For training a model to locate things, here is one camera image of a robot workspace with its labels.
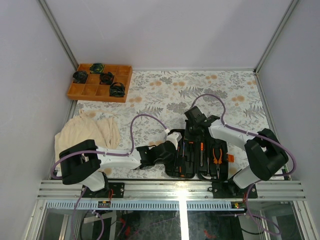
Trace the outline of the black plastic tool case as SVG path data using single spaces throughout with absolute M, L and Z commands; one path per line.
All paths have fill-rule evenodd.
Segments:
M 210 158 L 210 166 L 213 168 L 212 171 L 216 170 L 216 165 L 214 164 L 213 149 L 222 149 L 222 164 L 220 165 L 220 178 L 214 182 L 224 182 L 228 180 L 229 175 L 229 160 L 228 160 L 228 146 L 227 143 L 220 139 L 205 139 L 205 140 L 188 140 L 185 138 L 185 129 L 173 129 L 170 132 L 180 132 L 182 139 L 178 143 L 177 152 L 175 155 L 175 160 L 165 164 L 165 173 L 172 178 L 181 178 L 181 179 L 193 179 L 195 177 L 199 178 L 200 170 L 200 149 L 201 142 L 204 143 L 204 161 L 207 157 Z M 185 142 L 185 177 L 180 177 L 179 173 L 179 158 L 182 155 L 183 142 Z M 189 142 L 194 142 L 194 167 L 190 167 L 190 158 L 189 158 Z

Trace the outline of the steel claw hammer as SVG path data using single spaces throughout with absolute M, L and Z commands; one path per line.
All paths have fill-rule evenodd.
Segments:
M 203 166 L 199 168 L 199 178 L 203 181 L 217 181 L 217 173 L 213 171 L 213 168 L 210 166 L 210 158 L 207 157 L 206 160 L 203 162 Z

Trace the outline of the large black orange screwdriver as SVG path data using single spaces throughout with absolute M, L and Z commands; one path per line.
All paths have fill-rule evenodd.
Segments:
M 179 158 L 179 175 L 181 178 L 184 178 L 186 174 L 186 166 L 185 166 L 185 142 L 182 144 L 182 155 Z

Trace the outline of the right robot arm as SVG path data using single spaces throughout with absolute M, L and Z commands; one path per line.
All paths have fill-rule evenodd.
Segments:
M 252 133 L 225 123 L 223 117 L 206 117 L 198 107 L 186 111 L 190 131 L 201 132 L 206 138 L 230 143 L 246 152 L 248 166 L 228 181 L 222 182 L 223 193 L 240 197 L 260 181 L 268 181 L 289 160 L 283 147 L 270 129 Z

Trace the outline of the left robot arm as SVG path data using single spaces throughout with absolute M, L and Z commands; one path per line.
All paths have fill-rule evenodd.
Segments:
M 93 139 L 88 139 L 59 154 L 62 183 L 81 183 L 102 198 L 110 190 L 107 176 L 102 172 L 104 169 L 147 170 L 172 162 L 177 150 L 178 142 L 167 140 L 153 147 L 136 147 L 128 154 L 124 150 L 98 147 Z

